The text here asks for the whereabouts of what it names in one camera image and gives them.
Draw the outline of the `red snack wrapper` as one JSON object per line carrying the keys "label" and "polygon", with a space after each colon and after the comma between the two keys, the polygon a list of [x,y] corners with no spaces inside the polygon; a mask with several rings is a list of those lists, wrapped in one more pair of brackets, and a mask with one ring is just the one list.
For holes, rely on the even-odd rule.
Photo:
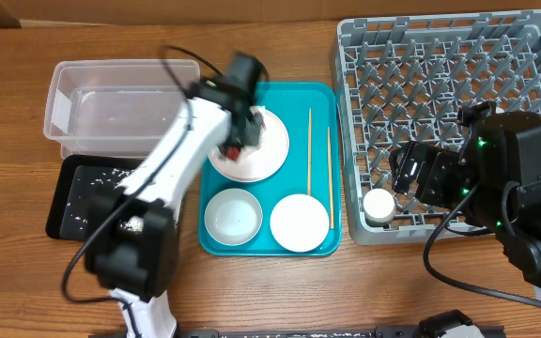
{"label": "red snack wrapper", "polygon": [[237,161],[241,153],[241,149],[237,146],[230,146],[226,149],[224,156],[231,160],[231,161]]}

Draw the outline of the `white paper cup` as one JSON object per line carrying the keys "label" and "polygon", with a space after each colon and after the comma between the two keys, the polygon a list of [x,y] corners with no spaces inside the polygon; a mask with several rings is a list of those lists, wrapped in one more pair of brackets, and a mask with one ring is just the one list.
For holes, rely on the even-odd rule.
{"label": "white paper cup", "polygon": [[385,226],[394,218],[394,197],[384,189],[373,189],[363,198],[363,213],[370,226]]}

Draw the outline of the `grey bowl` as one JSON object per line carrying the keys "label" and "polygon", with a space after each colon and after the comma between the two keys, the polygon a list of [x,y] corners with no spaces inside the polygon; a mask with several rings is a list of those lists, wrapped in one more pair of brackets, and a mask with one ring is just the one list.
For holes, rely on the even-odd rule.
{"label": "grey bowl", "polygon": [[263,211],[258,200],[242,189],[215,194],[204,212],[208,234],[220,244],[239,246],[255,237],[261,228]]}

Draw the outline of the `rice pile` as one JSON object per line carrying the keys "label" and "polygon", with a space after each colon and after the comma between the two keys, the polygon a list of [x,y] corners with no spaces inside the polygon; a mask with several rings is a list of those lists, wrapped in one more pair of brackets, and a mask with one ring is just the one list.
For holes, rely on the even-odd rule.
{"label": "rice pile", "polygon": [[114,189],[133,172],[128,168],[79,166],[70,185],[60,236],[65,239],[83,240],[88,228],[89,198],[99,187]]}

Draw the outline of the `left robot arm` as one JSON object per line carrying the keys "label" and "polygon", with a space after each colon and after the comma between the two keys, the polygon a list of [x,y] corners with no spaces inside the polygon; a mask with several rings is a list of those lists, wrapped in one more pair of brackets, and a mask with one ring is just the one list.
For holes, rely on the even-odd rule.
{"label": "left robot arm", "polygon": [[92,194],[86,239],[69,265],[83,260],[108,289],[127,336],[175,336],[166,290],[178,264],[176,212],[210,151],[236,161],[258,146],[264,122],[253,108],[268,75],[257,58],[236,52],[226,72],[182,87],[178,115],[153,150],[116,187]]}

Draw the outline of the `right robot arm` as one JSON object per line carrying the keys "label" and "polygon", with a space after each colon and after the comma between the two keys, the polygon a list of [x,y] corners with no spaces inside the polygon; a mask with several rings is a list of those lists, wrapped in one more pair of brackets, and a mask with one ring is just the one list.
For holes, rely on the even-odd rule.
{"label": "right robot arm", "polygon": [[409,141],[391,152],[392,189],[485,227],[541,289],[541,116],[485,101],[457,119],[469,132],[458,151]]}

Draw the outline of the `grey dishwasher rack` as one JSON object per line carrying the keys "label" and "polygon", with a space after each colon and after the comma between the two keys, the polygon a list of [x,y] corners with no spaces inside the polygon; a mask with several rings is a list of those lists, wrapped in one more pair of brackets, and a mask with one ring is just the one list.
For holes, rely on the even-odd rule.
{"label": "grey dishwasher rack", "polygon": [[360,245],[423,242],[443,216],[406,193],[388,225],[367,223],[363,198],[390,189],[393,150],[460,149],[464,105],[541,115],[541,10],[345,19],[332,57],[348,231]]}

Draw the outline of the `white round plate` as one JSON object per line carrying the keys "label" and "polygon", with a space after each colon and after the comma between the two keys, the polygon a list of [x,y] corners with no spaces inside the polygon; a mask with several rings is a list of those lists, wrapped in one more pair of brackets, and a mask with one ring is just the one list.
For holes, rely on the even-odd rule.
{"label": "white round plate", "polygon": [[218,149],[209,153],[214,169],[237,182],[252,183],[272,176],[284,164],[289,151],[289,136],[283,121],[265,106],[256,106],[253,112],[264,118],[265,128],[258,147],[244,148],[237,161],[223,158]]}

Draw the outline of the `wooden chopstick left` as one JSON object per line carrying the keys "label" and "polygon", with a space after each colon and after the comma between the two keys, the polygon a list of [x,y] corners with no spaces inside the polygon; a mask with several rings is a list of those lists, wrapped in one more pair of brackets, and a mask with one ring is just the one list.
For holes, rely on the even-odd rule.
{"label": "wooden chopstick left", "polygon": [[312,195],[312,108],[308,111],[307,130],[307,194]]}

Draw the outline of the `wooden chopstick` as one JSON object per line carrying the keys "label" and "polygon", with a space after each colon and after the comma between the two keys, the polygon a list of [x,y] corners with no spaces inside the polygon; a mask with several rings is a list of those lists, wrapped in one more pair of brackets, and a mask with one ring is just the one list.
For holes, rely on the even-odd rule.
{"label": "wooden chopstick", "polygon": [[327,163],[328,163],[328,186],[329,186],[329,215],[330,229],[334,229],[334,199],[333,199],[333,184],[332,184],[332,144],[331,144],[331,128],[327,127]]}
{"label": "wooden chopstick", "polygon": [[312,108],[308,111],[307,130],[307,194],[312,195]]}

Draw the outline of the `teal plastic tray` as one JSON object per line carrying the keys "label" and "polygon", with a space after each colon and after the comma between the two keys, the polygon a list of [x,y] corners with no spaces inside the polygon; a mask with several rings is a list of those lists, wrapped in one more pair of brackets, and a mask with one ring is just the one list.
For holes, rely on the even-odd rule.
{"label": "teal plastic tray", "polygon": [[[342,210],[340,189],[339,135],[335,96],[322,83],[272,82],[261,84],[256,106],[265,106],[286,126],[289,151],[284,164],[272,176],[252,183],[237,182],[222,176],[211,165],[209,158],[201,170],[201,190],[198,236],[201,246],[216,255],[329,255],[342,239]],[[308,111],[312,108],[312,197],[316,198],[329,215],[329,186],[327,163],[327,127],[331,128],[332,184],[334,199],[334,229],[314,250],[294,253],[284,249],[271,234],[270,215],[276,204],[291,194],[307,194],[307,130]],[[263,211],[260,230],[253,239],[239,246],[226,246],[215,241],[204,225],[204,212],[209,200],[226,189],[250,192]]]}

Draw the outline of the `wooden chopstick right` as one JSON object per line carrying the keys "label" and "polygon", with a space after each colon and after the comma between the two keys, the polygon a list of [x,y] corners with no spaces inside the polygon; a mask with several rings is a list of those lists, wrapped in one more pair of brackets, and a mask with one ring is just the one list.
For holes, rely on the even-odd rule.
{"label": "wooden chopstick right", "polygon": [[327,163],[328,163],[328,186],[329,186],[329,215],[330,229],[334,229],[334,199],[333,199],[333,184],[332,184],[332,144],[331,144],[331,128],[327,127]]}

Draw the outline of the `pink bowl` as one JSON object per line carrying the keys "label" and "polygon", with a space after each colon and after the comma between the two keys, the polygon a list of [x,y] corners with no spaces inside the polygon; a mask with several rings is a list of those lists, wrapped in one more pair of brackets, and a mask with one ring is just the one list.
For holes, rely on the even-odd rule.
{"label": "pink bowl", "polygon": [[270,215],[270,231],[284,249],[306,253],[327,237],[330,219],[325,207],[307,194],[291,194],[281,199]]}

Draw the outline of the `clear plastic bin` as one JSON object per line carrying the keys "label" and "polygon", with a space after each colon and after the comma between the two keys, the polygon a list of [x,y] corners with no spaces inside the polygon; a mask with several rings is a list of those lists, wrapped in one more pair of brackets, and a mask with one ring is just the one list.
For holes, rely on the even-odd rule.
{"label": "clear plastic bin", "polygon": [[158,59],[64,61],[54,68],[43,134],[63,158],[144,158],[183,101]]}

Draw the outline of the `black bar at table edge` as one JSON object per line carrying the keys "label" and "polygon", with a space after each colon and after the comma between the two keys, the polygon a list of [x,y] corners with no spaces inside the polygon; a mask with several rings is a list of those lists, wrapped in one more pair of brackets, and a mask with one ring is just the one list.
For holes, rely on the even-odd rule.
{"label": "black bar at table edge", "polygon": [[416,325],[376,326],[357,330],[180,330],[179,338],[422,338],[478,337],[505,338],[503,326],[478,327],[459,310],[451,310],[421,320]]}

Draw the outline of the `black plastic tray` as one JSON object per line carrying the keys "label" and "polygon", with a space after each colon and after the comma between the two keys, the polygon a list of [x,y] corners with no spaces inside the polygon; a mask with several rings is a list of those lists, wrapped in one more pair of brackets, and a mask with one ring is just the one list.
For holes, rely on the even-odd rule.
{"label": "black plastic tray", "polygon": [[114,189],[141,159],[70,155],[64,159],[46,223],[53,239],[86,238],[89,199],[99,189]]}

